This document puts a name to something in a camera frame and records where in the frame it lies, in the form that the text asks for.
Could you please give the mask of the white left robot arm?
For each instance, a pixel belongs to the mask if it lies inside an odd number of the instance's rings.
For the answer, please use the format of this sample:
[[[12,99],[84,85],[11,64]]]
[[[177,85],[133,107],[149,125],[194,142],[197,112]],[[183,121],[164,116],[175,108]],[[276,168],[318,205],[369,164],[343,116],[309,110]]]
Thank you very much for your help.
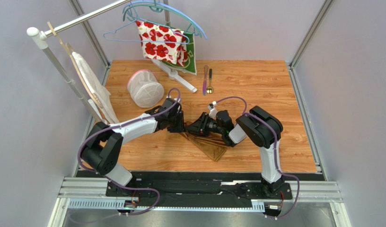
[[[183,126],[180,99],[168,97],[162,105],[131,120],[115,124],[95,123],[79,148],[78,161],[83,168],[106,177],[118,188],[136,191],[136,177],[118,161],[122,146],[164,129],[179,133]]]

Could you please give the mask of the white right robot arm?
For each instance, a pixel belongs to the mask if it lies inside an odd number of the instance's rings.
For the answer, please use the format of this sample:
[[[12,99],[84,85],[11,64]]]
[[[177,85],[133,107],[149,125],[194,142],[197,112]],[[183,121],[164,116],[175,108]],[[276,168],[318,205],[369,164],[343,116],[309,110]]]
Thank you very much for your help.
[[[211,134],[221,136],[222,142],[228,147],[234,147],[249,138],[258,148],[261,156],[261,186],[260,191],[267,197],[277,194],[284,180],[282,178],[279,160],[279,145],[282,123],[259,106],[255,106],[233,123],[228,111],[217,111],[212,108],[193,123],[187,124],[186,132],[202,138]]]

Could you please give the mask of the brown cloth napkin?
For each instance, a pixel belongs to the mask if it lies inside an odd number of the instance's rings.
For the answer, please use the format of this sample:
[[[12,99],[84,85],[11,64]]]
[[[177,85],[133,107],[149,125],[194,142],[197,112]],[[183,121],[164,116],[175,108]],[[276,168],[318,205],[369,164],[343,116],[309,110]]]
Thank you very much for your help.
[[[180,134],[214,162],[218,162],[229,149],[229,146],[224,143],[222,137],[215,133],[210,133],[208,137],[193,135],[187,131]]]

